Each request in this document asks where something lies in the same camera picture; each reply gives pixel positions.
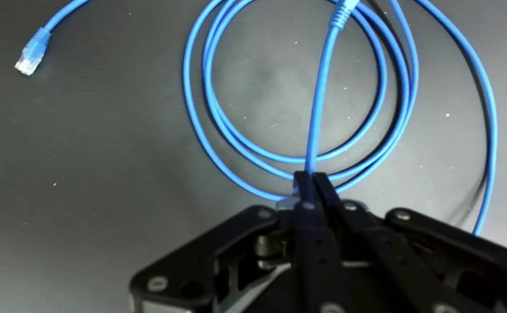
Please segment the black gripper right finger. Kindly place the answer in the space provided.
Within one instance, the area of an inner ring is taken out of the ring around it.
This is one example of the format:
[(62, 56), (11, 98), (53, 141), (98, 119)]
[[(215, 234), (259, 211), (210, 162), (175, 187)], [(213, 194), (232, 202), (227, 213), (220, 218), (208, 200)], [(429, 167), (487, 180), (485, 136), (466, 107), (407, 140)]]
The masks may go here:
[(401, 313), (471, 313), (471, 301), (447, 287), (408, 246), (403, 235), (372, 216), (361, 204), (342, 200), (327, 174), (314, 174), (314, 185), (328, 211), (344, 216), (346, 234), (353, 235), (391, 287), (388, 296)]

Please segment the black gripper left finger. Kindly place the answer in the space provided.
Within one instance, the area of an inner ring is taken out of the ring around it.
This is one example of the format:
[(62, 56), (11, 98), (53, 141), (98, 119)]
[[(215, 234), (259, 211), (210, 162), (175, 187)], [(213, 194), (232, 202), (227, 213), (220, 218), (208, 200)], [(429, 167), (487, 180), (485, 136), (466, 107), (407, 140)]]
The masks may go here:
[(342, 207), (323, 173), (297, 173), (293, 268), (304, 313), (346, 313), (340, 291), (342, 260), (332, 220)]

